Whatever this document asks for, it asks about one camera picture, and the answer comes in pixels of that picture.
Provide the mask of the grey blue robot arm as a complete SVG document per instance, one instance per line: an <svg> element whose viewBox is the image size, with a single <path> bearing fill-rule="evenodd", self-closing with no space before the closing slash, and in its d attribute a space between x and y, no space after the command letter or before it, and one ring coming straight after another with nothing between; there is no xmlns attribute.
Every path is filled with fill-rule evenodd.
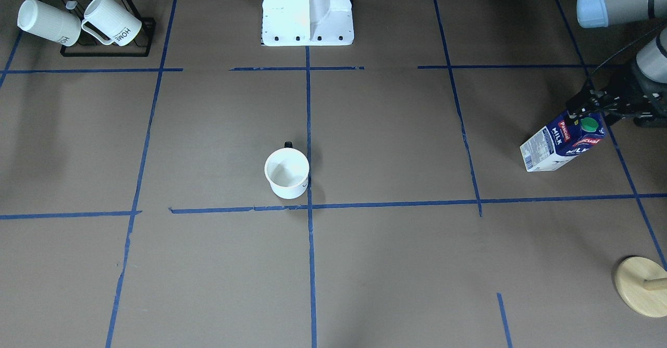
<svg viewBox="0 0 667 348"><path fill-rule="evenodd" d="M666 0L577 0L577 22L582 28L608 26L651 19L665 19ZM603 113L612 125L631 118L641 128L665 127L666 50L665 23L636 56L615 71L607 86L596 90L587 81L567 101L570 118Z"/></svg>

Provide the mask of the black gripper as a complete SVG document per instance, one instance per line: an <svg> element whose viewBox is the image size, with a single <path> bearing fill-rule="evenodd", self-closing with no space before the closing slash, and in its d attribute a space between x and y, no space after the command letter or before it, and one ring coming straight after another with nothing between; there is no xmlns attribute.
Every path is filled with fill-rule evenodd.
<svg viewBox="0 0 667 348"><path fill-rule="evenodd" d="M632 117L640 128L665 129L665 90L665 78L655 81L644 75L636 61L627 61L605 87L606 94L613 98L605 117L607 126Z"/></svg>

